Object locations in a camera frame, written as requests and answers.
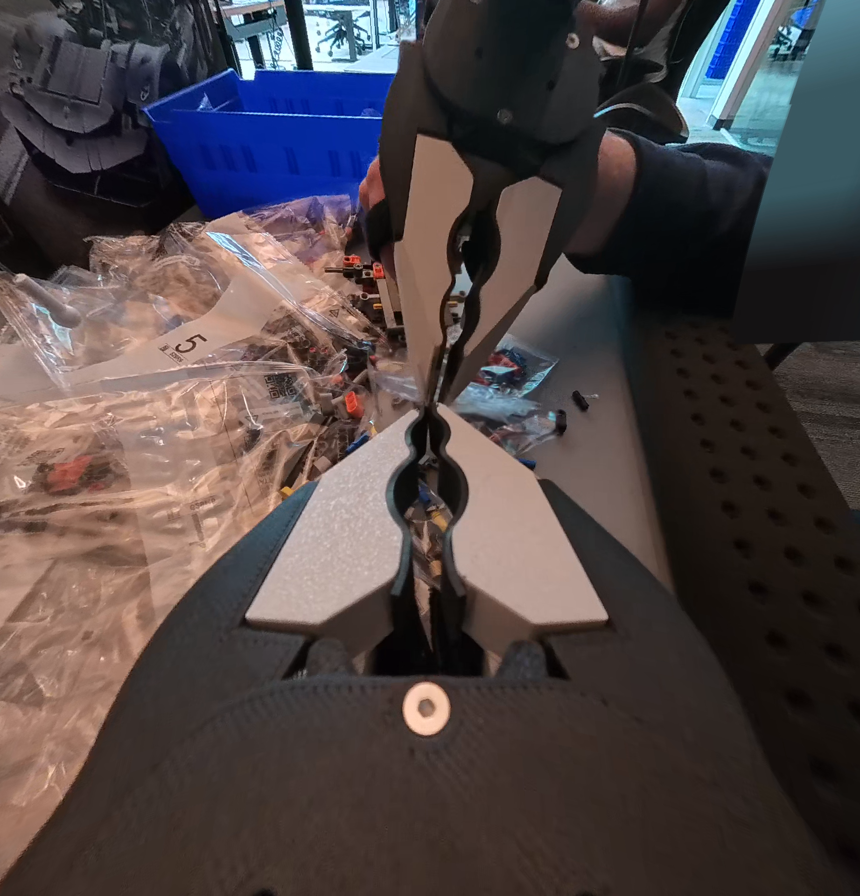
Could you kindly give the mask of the person's right forearm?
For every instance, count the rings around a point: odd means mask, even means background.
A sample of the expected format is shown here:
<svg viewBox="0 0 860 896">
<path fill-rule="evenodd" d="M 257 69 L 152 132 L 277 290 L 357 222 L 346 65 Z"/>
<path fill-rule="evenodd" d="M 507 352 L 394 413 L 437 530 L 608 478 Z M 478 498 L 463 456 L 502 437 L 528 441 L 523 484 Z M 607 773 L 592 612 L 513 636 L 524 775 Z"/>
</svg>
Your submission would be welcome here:
<svg viewBox="0 0 860 896">
<path fill-rule="evenodd" d="M 613 131 L 635 151 L 632 195 L 600 253 L 566 258 L 583 273 L 626 278 L 649 308 L 732 317 L 773 158 Z"/>
</svg>

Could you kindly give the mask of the clear bag of lego wheels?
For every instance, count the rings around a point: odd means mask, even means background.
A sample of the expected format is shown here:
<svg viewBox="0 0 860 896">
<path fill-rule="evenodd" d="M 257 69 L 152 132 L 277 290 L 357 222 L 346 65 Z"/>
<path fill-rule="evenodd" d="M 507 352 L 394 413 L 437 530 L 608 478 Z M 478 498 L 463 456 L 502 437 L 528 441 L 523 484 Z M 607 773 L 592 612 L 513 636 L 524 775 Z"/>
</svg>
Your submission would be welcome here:
<svg viewBox="0 0 860 896">
<path fill-rule="evenodd" d="M 0 412 L 0 812 L 60 800 L 155 629 L 282 499 L 322 417 L 266 381 Z"/>
</svg>

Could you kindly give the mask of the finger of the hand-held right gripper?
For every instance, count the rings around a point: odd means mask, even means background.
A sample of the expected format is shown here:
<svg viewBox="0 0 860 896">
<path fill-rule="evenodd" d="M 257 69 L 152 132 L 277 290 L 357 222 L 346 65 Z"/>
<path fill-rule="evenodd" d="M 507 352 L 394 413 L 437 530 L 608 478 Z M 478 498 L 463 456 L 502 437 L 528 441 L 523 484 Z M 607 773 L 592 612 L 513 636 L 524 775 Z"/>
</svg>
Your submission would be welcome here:
<svg viewBox="0 0 860 896">
<path fill-rule="evenodd" d="M 394 263 L 417 404 L 435 398 L 447 344 L 443 306 L 454 284 L 451 245 L 469 208 L 474 172 L 446 140 L 419 134 Z"/>
<path fill-rule="evenodd" d="M 536 292 L 536 275 L 561 190 L 539 177 L 507 186 L 498 197 L 480 243 L 462 317 L 462 332 L 449 353 L 439 403 L 449 404 L 474 380 L 499 341 Z"/>
</svg>

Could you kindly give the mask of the grey lego chassis assembly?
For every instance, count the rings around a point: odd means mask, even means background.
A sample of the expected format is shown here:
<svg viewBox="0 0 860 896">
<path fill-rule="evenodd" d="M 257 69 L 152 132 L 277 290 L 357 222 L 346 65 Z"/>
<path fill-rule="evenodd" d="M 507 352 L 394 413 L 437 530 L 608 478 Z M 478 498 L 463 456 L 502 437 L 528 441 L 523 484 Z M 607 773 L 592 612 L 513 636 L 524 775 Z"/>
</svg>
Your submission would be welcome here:
<svg viewBox="0 0 860 896">
<path fill-rule="evenodd" d="M 398 286 L 381 263 L 344 255 L 339 263 L 326 266 L 324 273 L 342 277 L 351 284 L 357 310 L 379 327 L 388 342 L 400 347 L 406 344 Z"/>
</svg>

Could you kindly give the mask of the blue plastic bin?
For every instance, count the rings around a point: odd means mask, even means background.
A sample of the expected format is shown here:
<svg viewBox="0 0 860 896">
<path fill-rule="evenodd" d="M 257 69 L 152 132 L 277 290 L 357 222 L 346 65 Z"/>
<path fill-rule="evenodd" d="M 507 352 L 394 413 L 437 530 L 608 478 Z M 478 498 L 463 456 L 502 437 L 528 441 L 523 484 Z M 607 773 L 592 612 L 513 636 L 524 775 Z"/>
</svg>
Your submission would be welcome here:
<svg viewBox="0 0 860 896">
<path fill-rule="evenodd" d="M 311 196 L 357 204 L 393 78 L 226 70 L 144 111 L 206 218 Z"/>
</svg>

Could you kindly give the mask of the black lego set box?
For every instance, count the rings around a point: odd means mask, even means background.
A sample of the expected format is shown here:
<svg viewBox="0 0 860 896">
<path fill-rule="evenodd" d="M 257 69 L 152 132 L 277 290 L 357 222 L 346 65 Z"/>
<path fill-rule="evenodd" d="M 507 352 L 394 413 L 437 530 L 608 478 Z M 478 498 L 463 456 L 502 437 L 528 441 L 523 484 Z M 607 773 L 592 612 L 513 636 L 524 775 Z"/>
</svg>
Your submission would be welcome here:
<svg viewBox="0 0 860 896">
<path fill-rule="evenodd" d="M 0 2 L 0 210 L 142 228 L 186 195 L 146 108 L 224 68 L 214 2 Z"/>
</svg>

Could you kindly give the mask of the person's right hand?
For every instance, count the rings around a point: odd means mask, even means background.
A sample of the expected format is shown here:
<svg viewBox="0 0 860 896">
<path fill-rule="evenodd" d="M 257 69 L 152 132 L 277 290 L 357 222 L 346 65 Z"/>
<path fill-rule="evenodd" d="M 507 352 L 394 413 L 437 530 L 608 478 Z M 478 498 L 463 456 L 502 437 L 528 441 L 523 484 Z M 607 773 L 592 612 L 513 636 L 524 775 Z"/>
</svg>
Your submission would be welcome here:
<svg viewBox="0 0 860 896">
<path fill-rule="evenodd" d="M 589 258 L 600 253 L 618 224 L 634 188 L 637 161 L 632 144 L 613 130 L 605 131 L 597 155 L 597 172 L 592 199 L 567 244 L 564 254 Z M 364 211 L 385 198 L 379 158 L 370 164 L 359 186 L 359 204 Z M 394 275 L 391 245 L 380 250 L 380 263 Z"/>
</svg>

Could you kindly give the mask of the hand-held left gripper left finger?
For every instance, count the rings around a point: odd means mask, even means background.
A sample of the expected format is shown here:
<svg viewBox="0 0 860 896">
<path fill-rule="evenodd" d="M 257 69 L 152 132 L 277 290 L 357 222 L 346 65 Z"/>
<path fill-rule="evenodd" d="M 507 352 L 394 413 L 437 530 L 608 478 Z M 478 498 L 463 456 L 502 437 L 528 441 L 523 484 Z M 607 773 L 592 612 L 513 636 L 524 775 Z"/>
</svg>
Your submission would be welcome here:
<svg viewBox="0 0 860 896">
<path fill-rule="evenodd" d="M 250 626 L 373 652 L 379 674 L 431 670 L 406 519 L 425 424 L 407 412 L 320 477 L 245 613 Z"/>
</svg>

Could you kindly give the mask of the dark perforated panel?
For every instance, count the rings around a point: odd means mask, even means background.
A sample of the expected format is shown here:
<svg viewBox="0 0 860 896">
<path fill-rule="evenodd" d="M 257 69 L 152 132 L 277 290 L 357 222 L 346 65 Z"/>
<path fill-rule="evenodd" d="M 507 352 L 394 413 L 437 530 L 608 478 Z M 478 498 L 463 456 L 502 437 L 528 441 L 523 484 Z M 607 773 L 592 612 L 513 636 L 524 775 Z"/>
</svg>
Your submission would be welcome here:
<svg viewBox="0 0 860 896">
<path fill-rule="evenodd" d="M 678 598 L 860 892 L 860 526 L 726 321 L 633 309 L 624 338 Z"/>
</svg>

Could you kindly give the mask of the small clear bag coloured pins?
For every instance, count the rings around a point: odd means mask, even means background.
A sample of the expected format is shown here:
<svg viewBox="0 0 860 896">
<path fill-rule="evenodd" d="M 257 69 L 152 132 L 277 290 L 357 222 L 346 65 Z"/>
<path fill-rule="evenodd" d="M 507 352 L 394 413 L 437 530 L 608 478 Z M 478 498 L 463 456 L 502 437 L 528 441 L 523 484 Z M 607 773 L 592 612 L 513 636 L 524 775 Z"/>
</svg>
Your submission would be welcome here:
<svg viewBox="0 0 860 896">
<path fill-rule="evenodd" d="M 464 394 L 525 399 L 542 385 L 558 364 L 558 357 L 507 334 L 481 365 Z"/>
</svg>

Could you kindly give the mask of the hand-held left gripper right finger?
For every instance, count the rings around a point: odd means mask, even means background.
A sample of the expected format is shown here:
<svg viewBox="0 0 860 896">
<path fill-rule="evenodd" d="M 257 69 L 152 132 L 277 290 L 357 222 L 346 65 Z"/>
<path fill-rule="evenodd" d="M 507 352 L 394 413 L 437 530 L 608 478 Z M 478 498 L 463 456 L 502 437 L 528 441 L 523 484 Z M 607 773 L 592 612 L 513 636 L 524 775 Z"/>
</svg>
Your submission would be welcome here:
<svg viewBox="0 0 860 896">
<path fill-rule="evenodd" d="M 451 513 L 431 601 L 439 672 L 479 676 L 486 652 L 608 624 L 535 473 L 443 406 L 430 408 L 430 446 Z"/>
</svg>

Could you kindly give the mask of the black vertical post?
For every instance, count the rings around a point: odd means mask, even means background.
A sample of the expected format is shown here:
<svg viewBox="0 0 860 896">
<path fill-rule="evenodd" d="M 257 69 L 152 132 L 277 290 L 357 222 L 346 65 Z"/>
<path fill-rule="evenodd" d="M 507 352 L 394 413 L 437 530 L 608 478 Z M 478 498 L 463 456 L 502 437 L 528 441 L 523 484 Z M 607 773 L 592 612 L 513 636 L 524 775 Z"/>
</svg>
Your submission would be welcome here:
<svg viewBox="0 0 860 896">
<path fill-rule="evenodd" d="M 283 4 L 287 14 L 296 68 L 299 71 L 313 71 L 312 51 L 303 1 L 286 0 Z"/>
</svg>

